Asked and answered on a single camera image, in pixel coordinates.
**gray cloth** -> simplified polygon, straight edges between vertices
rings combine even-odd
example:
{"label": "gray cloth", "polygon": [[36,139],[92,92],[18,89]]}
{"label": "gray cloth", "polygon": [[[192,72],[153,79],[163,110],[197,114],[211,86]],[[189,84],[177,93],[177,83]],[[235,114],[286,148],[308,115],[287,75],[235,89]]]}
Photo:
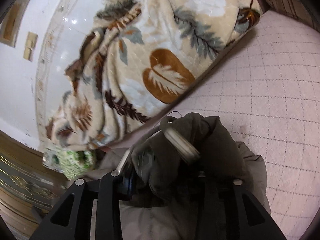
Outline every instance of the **gray cloth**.
{"label": "gray cloth", "polygon": [[[254,155],[243,142],[235,142],[219,117],[204,118],[190,113],[171,126],[201,153],[200,167],[206,174],[220,179],[242,179],[270,213],[263,158]],[[114,170],[125,150],[106,153],[100,169],[89,172],[85,179],[99,179]],[[194,239],[198,206],[177,190],[181,159],[176,149],[159,132],[148,140],[145,151],[132,156],[132,161],[145,183],[130,202],[120,202],[123,239]]]}

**brown leaf print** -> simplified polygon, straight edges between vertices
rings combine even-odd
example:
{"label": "brown leaf print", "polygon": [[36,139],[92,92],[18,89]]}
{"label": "brown leaf print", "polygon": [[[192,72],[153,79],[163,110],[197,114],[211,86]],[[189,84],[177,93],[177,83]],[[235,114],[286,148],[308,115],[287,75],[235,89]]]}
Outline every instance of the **brown leaf print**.
{"label": "brown leaf print", "polygon": [[124,35],[131,35],[135,32],[135,30],[128,30],[124,32]]}
{"label": "brown leaf print", "polygon": [[73,81],[81,75],[83,67],[83,62],[80,59],[77,59],[66,68],[64,74],[68,76],[71,81]]}
{"label": "brown leaf print", "polygon": [[45,127],[47,138],[51,140],[52,137],[52,128],[53,128],[53,119],[50,119],[49,124]]}
{"label": "brown leaf print", "polygon": [[102,73],[105,59],[106,57],[103,56],[100,52],[98,52],[96,56],[96,65],[94,68],[96,71],[96,88],[100,93],[102,93]]}
{"label": "brown leaf print", "polygon": [[116,98],[112,95],[111,90],[105,92],[105,99],[109,107],[111,109],[115,109],[119,115],[128,116],[131,119],[140,121],[141,123],[145,123],[150,119],[133,108],[132,104],[130,104],[124,98],[124,96],[122,96],[119,100],[116,100]]}
{"label": "brown leaf print", "polygon": [[142,73],[147,90],[163,103],[172,103],[195,81],[193,74],[167,49],[150,54],[150,68]]}
{"label": "brown leaf print", "polygon": [[253,0],[251,0],[249,8],[242,8],[238,13],[239,16],[242,15],[241,18],[238,18],[238,23],[249,23],[247,30],[249,30],[260,18],[260,14],[255,9],[252,9],[252,4]]}
{"label": "brown leaf print", "polygon": [[90,33],[89,35],[86,36],[82,46],[81,46],[81,49],[80,49],[80,60],[83,62],[83,63],[86,63],[89,56],[90,55],[85,55],[85,50],[87,48],[87,46],[92,42],[92,40],[96,37],[96,35],[94,34],[94,32]]}
{"label": "brown leaf print", "polygon": [[87,130],[92,121],[91,106],[89,105],[87,98],[84,100],[82,105],[72,109],[74,122],[81,131]]}
{"label": "brown leaf print", "polygon": [[133,11],[127,12],[122,18],[119,20],[113,21],[109,26],[107,27],[108,30],[112,30],[114,27],[116,27],[118,30],[124,29],[126,25],[129,22],[132,22],[139,14],[141,13],[140,8],[136,8]]}
{"label": "brown leaf print", "polygon": [[78,94],[79,79],[75,78],[71,83],[73,88],[73,95],[76,97]]}
{"label": "brown leaf print", "polygon": [[103,138],[105,137],[105,135],[104,134],[102,134],[102,133],[99,133],[97,136],[96,136],[96,140],[97,141],[100,141],[100,140],[102,140]]}
{"label": "brown leaf print", "polygon": [[57,132],[57,136],[63,139],[67,139],[71,133],[76,133],[70,126],[66,126],[62,130]]}
{"label": "brown leaf print", "polygon": [[119,40],[119,49],[123,52],[123,42]]}

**beige fleece blanket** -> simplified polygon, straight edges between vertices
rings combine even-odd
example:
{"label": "beige fleece blanket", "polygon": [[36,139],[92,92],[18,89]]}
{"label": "beige fleece blanket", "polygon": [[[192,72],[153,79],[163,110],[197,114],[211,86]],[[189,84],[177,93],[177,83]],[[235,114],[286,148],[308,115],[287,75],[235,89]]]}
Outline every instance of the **beige fleece blanket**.
{"label": "beige fleece blanket", "polygon": [[68,150],[121,140],[182,95],[260,18],[256,0],[105,0],[46,127]]}

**leaf pattern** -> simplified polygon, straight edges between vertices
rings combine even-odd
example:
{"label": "leaf pattern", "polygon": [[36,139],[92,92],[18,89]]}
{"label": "leaf pattern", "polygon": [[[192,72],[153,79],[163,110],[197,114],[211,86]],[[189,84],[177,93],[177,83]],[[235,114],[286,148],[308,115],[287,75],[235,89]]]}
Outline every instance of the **leaf pattern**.
{"label": "leaf pattern", "polygon": [[91,82],[91,76],[86,76],[84,73],[82,74],[82,80],[84,84],[88,85]]}
{"label": "leaf pattern", "polygon": [[102,93],[102,73],[103,73],[103,65],[106,60],[106,56],[102,55],[98,52],[96,56],[96,65],[94,67],[95,77],[96,77],[96,89],[99,93]]}
{"label": "leaf pattern", "polygon": [[119,39],[119,54],[121,61],[128,65],[127,45],[122,39]]}
{"label": "leaf pattern", "polygon": [[129,26],[119,35],[118,44],[120,59],[124,64],[128,65],[127,45],[123,40],[124,38],[128,39],[133,44],[144,44],[144,42],[142,40],[141,31],[134,26]]}
{"label": "leaf pattern", "polygon": [[67,91],[67,92],[64,93],[64,95],[63,95],[63,97],[62,97],[62,105],[63,105],[63,106],[65,106],[69,95],[71,95],[71,91]]}
{"label": "leaf pattern", "polygon": [[144,44],[142,40],[142,33],[141,31],[134,27],[134,26],[129,26],[127,27],[120,35],[120,37],[126,38],[129,41],[131,41],[133,44]]}
{"label": "leaf pattern", "polygon": [[159,101],[172,103],[192,82],[192,73],[167,49],[156,49],[150,55],[151,68],[142,73],[147,90]]}
{"label": "leaf pattern", "polygon": [[71,83],[72,83],[72,88],[73,88],[73,95],[77,96],[78,87],[79,87],[79,78],[75,78],[74,80],[71,81]]}
{"label": "leaf pattern", "polygon": [[197,22],[190,11],[177,8],[174,12],[174,19],[178,28],[182,30],[181,38],[189,37],[191,47],[195,47],[199,56],[210,57],[214,61],[222,49],[222,42],[219,37],[214,37],[214,32],[208,32],[210,25],[202,25]]}
{"label": "leaf pattern", "polygon": [[86,60],[84,60],[84,54],[85,54],[85,49],[87,48],[87,46],[92,42],[92,40],[96,37],[95,33],[94,32],[91,32],[89,35],[86,36],[82,46],[81,46],[81,49],[80,49],[80,61],[82,63],[85,63]]}
{"label": "leaf pattern", "polygon": [[260,19],[260,13],[252,9],[254,0],[251,0],[250,6],[239,10],[235,31],[238,33],[245,33],[252,26],[254,26]]}
{"label": "leaf pattern", "polygon": [[52,128],[53,128],[53,119],[51,118],[49,121],[49,124],[45,127],[46,133],[47,133],[47,138],[51,140],[51,135],[52,135]]}
{"label": "leaf pattern", "polygon": [[108,143],[110,135],[108,135],[105,131],[101,131],[95,138],[90,140],[90,145],[93,148],[99,148],[105,146]]}
{"label": "leaf pattern", "polygon": [[87,98],[84,99],[82,105],[72,108],[72,117],[76,126],[81,131],[86,131],[88,129],[92,121],[92,111]]}
{"label": "leaf pattern", "polygon": [[62,147],[67,147],[69,145],[67,140],[71,133],[76,132],[71,128],[69,122],[65,123],[64,126],[62,126],[60,130],[56,132],[56,138]]}
{"label": "leaf pattern", "polygon": [[83,68],[83,62],[80,59],[77,59],[66,68],[64,74],[69,77],[69,80],[72,81],[81,75]]}
{"label": "leaf pattern", "polygon": [[118,19],[125,15],[127,11],[130,10],[130,8],[133,5],[132,0],[126,0],[123,2],[117,2],[115,4],[108,4],[105,6],[104,10],[98,11],[97,17],[100,19]]}
{"label": "leaf pattern", "polygon": [[112,95],[111,90],[105,92],[106,103],[111,109],[115,109],[119,115],[125,115],[131,119],[135,119],[141,123],[145,123],[149,120],[149,117],[139,113],[132,104],[130,104],[124,96],[119,100]]}

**gray fern print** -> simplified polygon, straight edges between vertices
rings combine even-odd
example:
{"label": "gray fern print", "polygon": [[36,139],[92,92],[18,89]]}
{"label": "gray fern print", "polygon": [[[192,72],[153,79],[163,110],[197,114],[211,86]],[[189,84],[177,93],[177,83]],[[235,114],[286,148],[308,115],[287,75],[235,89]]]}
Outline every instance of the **gray fern print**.
{"label": "gray fern print", "polygon": [[211,25],[196,21],[193,13],[183,10],[182,7],[177,8],[173,15],[179,30],[183,31],[181,38],[189,37],[191,48],[195,47],[199,56],[206,58],[208,55],[214,61],[223,46],[220,38],[214,36],[214,32],[207,31]]}
{"label": "gray fern print", "polygon": [[117,2],[115,4],[107,4],[104,10],[97,12],[97,17],[101,19],[118,19],[126,14],[133,6],[132,0]]}
{"label": "gray fern print", "polygon": [[141,30],[134,26],[127,27],[120,35],[119,35],[119,55],[121,61],[128,65],[128,55],[127,55],[127,45],[124,42],[126,38],[133,44],[144,44],[142,40],[142,33]]}

